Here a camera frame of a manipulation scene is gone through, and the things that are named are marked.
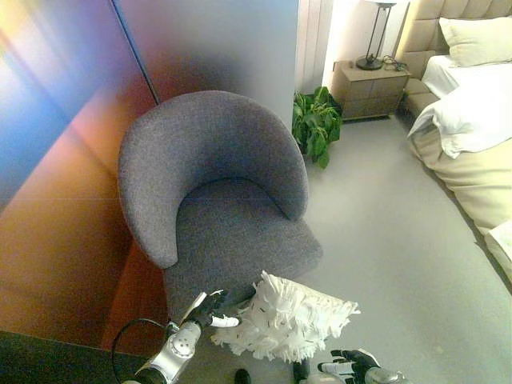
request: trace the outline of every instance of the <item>gray floor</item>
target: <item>gray floor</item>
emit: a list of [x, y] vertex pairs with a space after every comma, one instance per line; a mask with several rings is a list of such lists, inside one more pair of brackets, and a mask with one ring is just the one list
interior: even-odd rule
[[[410, 154], [406, 126], [395, 117], [347, 123], [327, 169], [307, 169], [306, 220], [325, 254], [297, 281], [362, 312], [311, 366], [330, 361], [331, 349], [362, 347], [415, 384], [510, 384], [510, 292], [457, 205]], [[240, 367], [253, 384], [293, 382], [280, 361], [200, 343], [184, 384], [229, 384]]]

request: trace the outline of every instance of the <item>upholstered chair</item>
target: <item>upholstered chair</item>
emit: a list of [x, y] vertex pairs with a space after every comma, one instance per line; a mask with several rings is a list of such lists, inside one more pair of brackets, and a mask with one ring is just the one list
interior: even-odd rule
[[237, 94], [184, 94], [141, 116], [122, 142], [119, 193], [136, 241], [165, 270], [176, 322], [201, 291], [228, 289], [240, 302], [262, 270], [296, 278], [322, 255], [303, 219], [297, 144]]

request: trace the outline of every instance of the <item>robotic arm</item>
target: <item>robotic arm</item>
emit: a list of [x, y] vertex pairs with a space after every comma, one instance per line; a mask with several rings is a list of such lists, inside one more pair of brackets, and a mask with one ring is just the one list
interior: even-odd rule
[[402, 372], [381, 368], [375, 357], [365, 350], [332, 350], [333, 362], [318, 364], [318, 370], [334, 376], [349, 376], [346, 384], [412, 384]]
[[123, 384], [175, 384], [195, 352], [195, 345], [206, 326], [237, 326], [237, 318], [218, 315], [226, 296], [225, 291], [210, 295], [202, 292], [193, 302], [177, 327], [171, 324], [171, 335], [158, 354], [137, 371], [134, 378]]

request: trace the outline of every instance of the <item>white pillow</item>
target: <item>white pillow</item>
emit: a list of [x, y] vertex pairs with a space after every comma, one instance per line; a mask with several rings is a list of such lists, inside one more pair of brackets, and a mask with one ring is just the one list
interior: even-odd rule
[[512, 61], [512, 18], [440, 18], [450, 56], [459, 66]]

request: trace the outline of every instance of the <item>green leaves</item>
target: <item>green leaves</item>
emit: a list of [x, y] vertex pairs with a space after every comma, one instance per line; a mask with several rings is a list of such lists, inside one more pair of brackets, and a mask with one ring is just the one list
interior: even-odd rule
[[324, 86], [313, 94], [295, 94], [292, 135], [301, 152], [321, 168], [329, 164], [328, 145], [340, 138], [340, 115], [339, 105]]

